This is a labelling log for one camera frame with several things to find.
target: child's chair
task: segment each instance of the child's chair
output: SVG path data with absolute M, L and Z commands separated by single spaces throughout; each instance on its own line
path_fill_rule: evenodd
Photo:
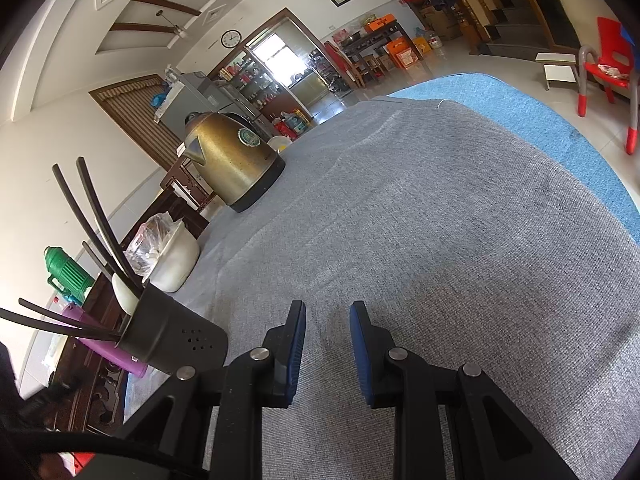
M 611 85 L 627 88 L 631 95 L 631 114 L 629 128 L 626 134 L 626 152 L 631 155 L 636 149 L 638 138 L 638 71 L 634 68 L 634 54 L 631 45 L 620 35 L 620 22 L 609 18 L 598 17 L 598 32 L 600 34 L 600 48 L 602 55 L 598 57 L 596 50 L 589 45 L 580 47 L 578 53 L 578 68 L 580 69 L 580 95 L 578 95 L 578 115 L 584 117 L 587 113 L 587 72 L 604 81 L 607 99 L 614 103 Z M 614 58 L 614 53 L 626 57 L 628 64 Z M 591 54 L 594 63 L 587 62 Z M 604 64 L 617 68 L 620 73 L 627 74 L 629 79 L 616 79 L 605 74 L 598 68 Z

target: blue tablecloth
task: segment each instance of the blue tablecloth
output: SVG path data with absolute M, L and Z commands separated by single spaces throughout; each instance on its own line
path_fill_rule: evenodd
M 640 242 L 640 213 L 616 173 L 578 130 L 540 101 L 477 73 L 440 77 L 391 97 L 450 99 L 495 121 L 573 173 Z

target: blue gripper pad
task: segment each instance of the blue gripper pad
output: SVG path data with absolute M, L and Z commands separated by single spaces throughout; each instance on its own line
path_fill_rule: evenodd
M 289 353 L 289 361 L 287 362 L 287 385 L 285 388 L 285 398 L 288 404 L 293 402 L 293 397 L 298 389 L 298 377 L 300 376 L 300 363 L 302 361 L 302 348 L 305 344 L 306 331 L 306 306 L 300 302 L 300 315 L 296 323 L 293 340 L 291 341 L 291 350 Z
M 371 374 L 371 359 L 367 352 L 367 346 L 364 341 L 364 333 L 362 331 L 362 321 L 358 316 L 356 304 L 353 303 L 349 312 L 349 328 L 351 330 L 351 343 L 353 344 L 353 356 L 356 361 L 358 370 L 358 382 L 360 383 L 360 391 L 364 396 L 367 404 L 373 404 L 373 384 Z

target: wooden ceiling beam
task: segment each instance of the wooden ceiling beam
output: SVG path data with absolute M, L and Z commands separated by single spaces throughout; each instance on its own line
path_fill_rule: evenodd
M 186 5 L 177 4 L 176 2 L 172 2 L 170 0 L 131 0 L 132 2 L 142 2 L 144 4 L 151 4 L 158 7 L 165 7 L 167 9 L 180 10 L 180 12 L 186 12 L 187 14 L 192 14 L 193 16 L 199 16 L 201 12 L 197 9 L 192 9 L 191 7 L 187 7 Z
M 175 34 L 173 27 L 151 25 L 149 23 L 114 23 L 109 30 L 141 30 L 142 32 L 166 32 Z

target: tile floor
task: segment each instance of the tile floor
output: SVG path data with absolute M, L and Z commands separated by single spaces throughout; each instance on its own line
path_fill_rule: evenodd
M 407 70 L 391 70 L 378 84 L 355 90 L 342 99 L 326 96 L 314 105 L 313 114 L 316 122 L 321 124 L 359 101 L 461 72 L 480 72 L 497 77 L 555 110 L 600 152 L 640 208 L 640 151 L 631 156 L 625 153 L 628 102 L 616 98 L 616 103 L 611 105 L 605 93 L 590 84 L 587 115 L 578 117 L 577 89 L 573 86 L 552 86 L 547 91 L 542 66 L 538 63 L 509 57 L 470 56 L 464 38 L 447 41 L 441 49 L 431 50 L 421 63 Z

